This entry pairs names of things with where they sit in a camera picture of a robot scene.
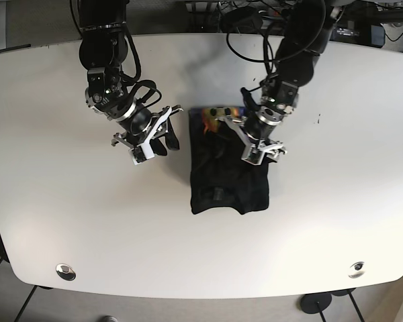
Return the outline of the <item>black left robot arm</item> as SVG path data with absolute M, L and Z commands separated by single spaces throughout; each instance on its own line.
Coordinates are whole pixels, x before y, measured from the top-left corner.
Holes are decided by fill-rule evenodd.
M 267 28 L 263 36 L 266 77 L 260 82 L 261 98 L 241 88 L 246 115 L 238 119 L 220 117 L 244 144 L 242 160 L 258 166 L 265 158 L 277 161 L 287 150 L 282 142 L 270 138 L 273 130 L 298 104 L 298 91 L 314 75 L 314 67 L 325 51 L 334 27 L 345 11 L 338 1 L 298 1 L 292 9 L 282 41 L 275 54 L 270 53 Z

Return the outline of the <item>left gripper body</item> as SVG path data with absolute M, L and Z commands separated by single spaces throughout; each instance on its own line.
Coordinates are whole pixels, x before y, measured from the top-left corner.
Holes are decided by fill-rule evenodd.
M 265 152 L 264 158 L 278 159 L 286 154 L 284 143 L 270 138 L 273 130 L 296 108 L 298 89 L 284 80 L 264 80 L 260 83 L 261 100 L 256 103 L 252 91 L 241 88 L 244 108 L 225 111 L 216 117 L 225 123 L 246 146 L 256 146 Z

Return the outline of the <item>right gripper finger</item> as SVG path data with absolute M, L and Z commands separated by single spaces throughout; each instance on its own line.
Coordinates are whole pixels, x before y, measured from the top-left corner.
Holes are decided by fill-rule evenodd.
M 165 122 L 165 134 L 164 134 L 166 148 L 170 151 L 180 150 L 179 140 L 175 135 L 171 120 L 168 119 Z
M 166 156 L 168 154 L 166 147 L 159 139 L 151 140 L 150 146 L 157 156 Z

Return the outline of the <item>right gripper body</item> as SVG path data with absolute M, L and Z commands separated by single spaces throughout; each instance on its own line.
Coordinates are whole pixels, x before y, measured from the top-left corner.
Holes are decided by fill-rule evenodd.
M 124 133 L 114 134 L 111 145 L 121 143 L 131 149 L 159 139 L 166 147 L 163 137 L 165 122 L 182 108 L 176 105 L 166 106 L 158 112 L 150 111 L 147 101 L 155 94 L 162 97 L 154 81 L 140 80 L 132 85 L 122 74 L 112 74 L 105 68 L 88 70 L 87 81 L 85 98 L 88 108 L 124 129 Z

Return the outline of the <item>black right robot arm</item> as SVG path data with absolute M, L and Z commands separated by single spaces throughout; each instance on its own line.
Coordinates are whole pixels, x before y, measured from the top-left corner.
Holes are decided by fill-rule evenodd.
M 81 37 L 79 60 L 87 71 L 85 102 L 124 131 L 111 144 L 128 147 L 135 164 L 180 149 L 171 116 L 180 105 L 150 111 L 147 102 L 161 96 L 153 80 L 143 80 L 140 58 L 126 23 L 127 1 L 70 1 Z

